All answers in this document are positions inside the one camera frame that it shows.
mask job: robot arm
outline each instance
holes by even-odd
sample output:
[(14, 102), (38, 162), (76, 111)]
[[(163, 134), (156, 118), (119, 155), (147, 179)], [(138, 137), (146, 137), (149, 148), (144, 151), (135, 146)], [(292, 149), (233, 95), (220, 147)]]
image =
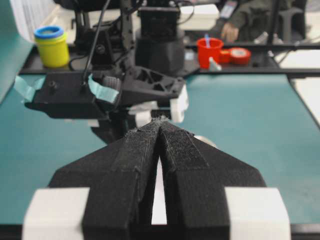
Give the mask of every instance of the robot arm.
[[(55, 2), (75, 10), (76, 15), (101, 10), (106, 3), (105, 0)], [(77, 26), (77, 30), (81, 30), (75, 41), (79, 50), (88, 52), (98, 34), (87, 74), (83, 71), (48, 73), (33, 100), (25, 103), (26, 107), (45, 112), (51, 118), (98, 120), (99, 127), (92, 130), (106, 143), (123, 137), (128, 130), (141, 127), (154, 117), (165, 115), (174, 122), (182, 122), (189, 106), (183, 78), (134, 64), (131, 14), (142, 1), (112, 0), (110, 3), (112, 7), (120, 7), (118, 19), (103, 22), (99, 31), (96, 26), (90, 28), (88, 23), (87, 28)], [(156, 4), (169, 8), (168, 0), (150, 0), (146, 11), (155, 11)], [(163, 8), (160, 7), (156, 19), (166, 15)]]

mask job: black frame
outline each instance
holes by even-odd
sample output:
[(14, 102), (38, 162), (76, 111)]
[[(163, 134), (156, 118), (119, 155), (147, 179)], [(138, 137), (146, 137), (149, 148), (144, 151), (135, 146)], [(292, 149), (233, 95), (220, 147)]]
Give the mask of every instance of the black frame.
[[(320, 239), (320, 224), (291, 224), (292, 240), (318, 240)], [(23, 226), (17, 225), (0, 225), (0, 240), (21, 240)], [(151, 225), (131, 226), (131, 236), (133, 240), (164, 240), (172, 239), (173, 236), (181, 236), (183, 229), (174, 225)], [(220, 240), (225, 239), (225, 229), (222, 227), (216, 229), (216, 237)]]

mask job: teal surface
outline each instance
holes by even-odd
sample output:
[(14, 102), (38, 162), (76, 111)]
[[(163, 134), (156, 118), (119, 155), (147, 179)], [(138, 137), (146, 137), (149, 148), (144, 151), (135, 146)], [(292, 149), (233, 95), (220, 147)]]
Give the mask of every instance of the teal surface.
[(87, 121), (51, 119), (22, 100), (11, 89), (0, 105), (0, 224), (21, 224), (34, 191), (58, 168), (105, 146)]
[[(286, 76), (199, 75), (187, 90), (180, 126), (257, 167), (279, 188), (291, 223), (320, 223), (320, 131)], [(104, 146), (85, 121), (50, 119), (21, 100), (11, 90), (0, 105), (0, 224), (21, 224), (58, 167)]]
[(0, 103), (32, 46), (18, 34), (10, 0), (0, 0)]
[(285, 75), (194, 76), (181, 127), (258, 168), (291, 223), (320, 223), (320, 130)]

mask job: person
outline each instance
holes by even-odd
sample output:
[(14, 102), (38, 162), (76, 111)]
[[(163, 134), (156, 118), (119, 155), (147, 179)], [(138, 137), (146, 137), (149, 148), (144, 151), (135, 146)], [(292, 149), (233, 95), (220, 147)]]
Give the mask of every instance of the person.
[[(287, 10), (292, 7), (294, 0), (279, 0), (280, 10)], [(267, 31), (269, 18), (272, 9), (272, 0), (222, 0), (218, 9), (223, 11), (223, 7), (230, 3), (237, 2), (236, 8), (229, 18), (223, 17), (216, 21), (215, 26), (207, 33), (210, 37), (219, 38), (225, 42), (252, 42), (263, 32)], [(202, 33), (190, 35), (190, 38), (197, 40), (202, 38)]]

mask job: green jacket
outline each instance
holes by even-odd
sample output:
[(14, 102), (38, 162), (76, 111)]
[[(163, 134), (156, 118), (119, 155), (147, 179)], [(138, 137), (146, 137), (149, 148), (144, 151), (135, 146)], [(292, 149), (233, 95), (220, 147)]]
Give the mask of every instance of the green jacket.
[[(280, 10), (286, 10), (295, 0), (279, 1)], [(228, 20), (240, 29), (238, 41), (253, 41), (267, 31), (272, 4), (272, 0), (238, 0), (238, 8)]]

